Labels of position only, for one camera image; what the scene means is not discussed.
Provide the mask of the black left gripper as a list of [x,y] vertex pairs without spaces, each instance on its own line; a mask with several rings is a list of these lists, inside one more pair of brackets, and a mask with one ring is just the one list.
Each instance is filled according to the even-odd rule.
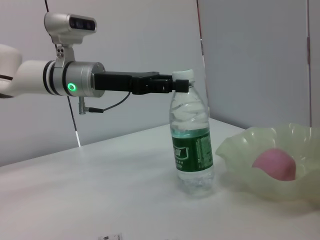
[[[156,79],[159,76],[160,86]],[[195,80],[176,79],[159,72],[111,72],[95,73],[94,89],[102,91],[130,92],[134,95],[149,93],[188,93]]]

